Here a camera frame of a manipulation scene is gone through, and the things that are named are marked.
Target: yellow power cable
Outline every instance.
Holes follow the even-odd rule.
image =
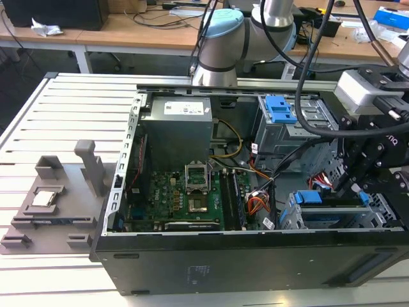
[[[242,150],[243,140],[240,137],[239,133],[236,131],[236,129],[234,129],[233,126],[230,125],[227,121],[225,121],[225,120],[219,120],[219,121],[222,122],[223,124],[225,124],[226,126],[228,126],[236,134],[239,144],[238,144],[237,150],[235,152],[233,152],[233,153],[229,153],[227,155],[211,155],[210,157],[211,158],[230,158],[230,157],[234,157],[236,154],[238,154]]]

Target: green motherboard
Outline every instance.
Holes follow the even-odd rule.
[[[225,230],[223,213],[223,191],[220,190],[221,172],[212,171],[208,176],[207,193],[186,193],[184,171],[153,172],[149,195],[145,206],[131,203],[127,223],[133,232],[152,232],[164,230],[168,222],[217,223]],[[250,191],[249,176],[246,172],[236,174],[241,206],[245,203],[245,194]],[[203,174],[189,172],[188,183],[205,183]]]

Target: black cable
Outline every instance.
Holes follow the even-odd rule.
[[[176,21],[172,21],[172,22],[167,22],[166,24],[146,24],[146,23],[144,23],[144,22],[139,22],[138,20],[135,20],[135,17],[136,16],[140,16],[140,15],[138,15],[138,14],[136,14],[135,16],[134,16],[134,22],[136,22],[137,24],[140,24],[141,26],[146,26],[146,27],[155,27],[155,28],[166,28],[166,27],[170,27],[170,26],[175,26],[175,25],[177,25],[177,24],[179,24],[179,23],[181,23],[181,22],[184,22],[185,20],[189,20],[189,19],[193,19],[193,18],[198,18],[198,17],[200,17],[200,16],[192,16],[192,17],[187,17],[187,18],[182,18],[182,19],[180,19],[180,20],[176,20]]]
[[[278,165],[275,167],[272,173],[272,177],[278,173],[282,173],[285,171],[292,162],[295,160],[299,160],[305,152],[310,149],[311,147],[322,144],[322,143],[329,143],[333,139],[332,138],[319,138],[319,139],[310,139],[296,149],[294,149],[292,152],[288,153],[282,160],[278,163]]]
[[[288,63],[294,65],[297,68],[303,69],[304,66],[300,63],[297,63],[293,59],[291,59],[282,49],[277,45],[275,40],[272,38],[270,32],[268,32],[266,20],[264,17],[264,7],[265,7],[266,0],[261,0],[260,4],[260,17],[261,17],[261,24],[263,25],[263,31],[266,34],[268,41],[271,43],[271,45],[274,47],[274,49],[282,56],[283,59],[285,59]],[[264,65],[264,64],[271,64],[269,61],[264,61],[264,62],[259,62],[259,65]],[[362,67],[373,67],[373,66],[383,66],[383,65],[351,65],[351,66],[346,66],[344,68],[336,68],[336,69],[328,69],[328,70],[314,70],[314,69],[309,69],[310,72],[316,72],[320,74],[327,74],[331,72],[342,72],[344,70],[349,70],[349,69],[358,69]]]
[[[211,21],[211,19],[212,19],[212,17],[213,17],[213,14],[214,14],[215,10],[216,10],[216,6],[217,6],[218,0],[214,0],[213,8],[212,8],[212,10],[210,11],[210,14],[209,14],[209,17],[207,18],[206,24],[203,25],[204,19],[205,19],[205,17],[206,17],[206,13],[207,13],[208,8],[210,7],[210,3],[211,3],[212,1],[213,1],[213,0],[209,0],[209,1],[207,2],[207,4],[206,4],[206,7],[204,8],[203,18],[202,18],[202,21],[201,21],[200,27],[199,27],[199,35],[198,35],[198,37],[197,37],[196,44],[195,44],[195,46],[194,46],[194,48],[193,48],[193,50],[192,50],[192,53],[190,53],[189,64],[188,64],[188,67],[187,67],[187,75],[188,75],[188,76],[190,76],[190,66],[191,66],[191,64],[192,64],[193,55],[194,55],[196,49],[199,47],[199,50],[198,50],[198,52],[197,52],[197,58],[199,58],[199,55],[200,55],[200,53],[201,53],[201,51],[202,51],[202,47],[203,47],[203,44],[200,45],[200,46],[199,46],[199,44],[200,44],[200,43],[202,42],[202,40],[205,38],[205,36],[206,36],[206,34],[207,34],[207,30],[208,30],[209,25],[210,25],[210,21]]]
[[[334,5],[335,0],[329,0],[328,6],[327,6],[327,11],[324,14],[323,21],[320,27],[320,30],[318,31],[317,37],[316,37],[316,42],[313,44],[313,47],[310,50],[310,53],[307,57],[307,61],[305,62],[305,66],[302,70],[300,80],[298,81],[298,86],[297,90],[295,92],[295,100],[294,100],[294,106],[295,106],[295,113],[297,115],[297,120],[301,124],[301,126],[308,132],[312,134],[317,134],[319,136],[325,136],[328,138],[373,138],[376,136],[387,136],[389,134],[402,134],[405,132],[409,131],[409,123],[402,123],[400,125],[396,125],[393,127],[387,127],[387,128],[380,128],[380,129],[374,129],[374,130],[338,130],[338,131],[333,131],[333,130],[326,130],[326,129],[320,129],[313,127],[309,125],[308,121],[304,118],[302,114],[302,109],[301,109],[301,93],[302,93],[302,88],[305,83],[305,79],[307,77],[309,67],[311,65],[311,62],[314,58],[314,53],[318,47],[318,44],[320,43],[320,40],[322,38],[324,29],[325,29],[325,24],[327,23],[332,7]]]
[[[29,55],[29,53],[27,52],[26,48],[23,47],[23,45],[17,40],[17,37],[14,36],[14,34],[10,31],[10,29],[8,28],[6,21],[4,20],[4,16],[3,13],[5,12],[5,10],[2,10],[0,15],[1,15],[1,20],[4,24],[4,26],[7,29],[7,32],[9,32],[9,34],[13,37],[13,39],[15,40],[16,43],[18,43],[18,45],[21,47],[21,49],[27,53],[27,55],[29,56],[30,60],[34,63],[35,67],[42,73],[44,74],[43,70],[37,65],[36,61]]]
[[[368,20],[366,19],[365,13],[359,3],[359,0],[353,0],[353,4],[355,5],[355,9],[357,10],[360,21],[365,28],[366,34],[368,35],[370,41],[374,42],[377,39],[373,34],[371,27],[369,26]]]
[[[0,51],[3,53],[3,55],[4,55],[4,58],[8,58],[8,55],[7,55],[7,53],[6,53],[6,51],[4,51],[4,49],[3,49],[3,47],[0,47]],[[0,58],[0,61],[1,61],[1,63],[3,64],[3,66],[4,66],[4,69],[5,69],[5,63],[4,63],[4,61]],[[28,81],[26,80],[26,78],[28,78],[28,79],[30,79],[30,80],[32,80],[32,81],[34,81],[36,84],[38,84],[40,81],[39,80],[36,80],[34,77],[31,77],[30,75],[24,75],[24,72],[19,72],[19,70],[17,69],[17,65],[12,61],[12,60],[9,60],[9,62],[13,65],[13,68],[14,68],[14,70],[15,70],[15,72],[16,72],[16,74],[23,80],[23,82],[25,82],[26,84],[28,84],[28,85],[32,85],[32,84],[30,84],[30,83],[28,83]]]

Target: red cable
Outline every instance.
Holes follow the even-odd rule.
[[[141,166],[142,166],[142,147],[143,147],[143,138],[141,139],[141,145],[139,147],[139,165],[138,165],[138,172],[135,175],[135,178],[133,179],[132,183],[130,184],[130,186],[128,187],[128,189],[125,190],[125,192],[129,192],[129,190],[131,190],[132,186],[134,185],[135,181],[137,180],[137,178],[139,177],[139,175],[141,174]]]

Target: blue plastic tab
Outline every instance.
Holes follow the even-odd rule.
[[[297,192],[294,194],[294,198],[295,198],[295,202],[296,203],[303,203],[304,200],[302,199],[302,196],[300,194],[300,192]]]
[[[282,220],[284,220],[284,218],[286,217],[286,215],[287,215],[287,209],[285,209],[284,212],[280,215],[279,224],[282,223]]]
[[[290,112],[272,112],[271,121],[273,123],[296,123],[297,119]]]
[[[322,203],[321,196],[318,191],[297,191],[295,193],[297,203]]]
[[[365,206],[368,206],[368,205],[369,205],[369,202],[370,202],[371,200],[369,199],[369,195],[368,195],[368,194],[366,194],[365,192],[361,191],[361,192],[359,192],[359,197],[360,197],[360,200],[362,200],[362,202],[363,202],[363,204],[364,204]]]
[[[266,96],[266,108],[269,112],[288,112],[289,107],[283,96]]]
[[[265,105],[273,123],[297,122],[297,119],[291,113],[291,106],[283,96],[266,96]]]

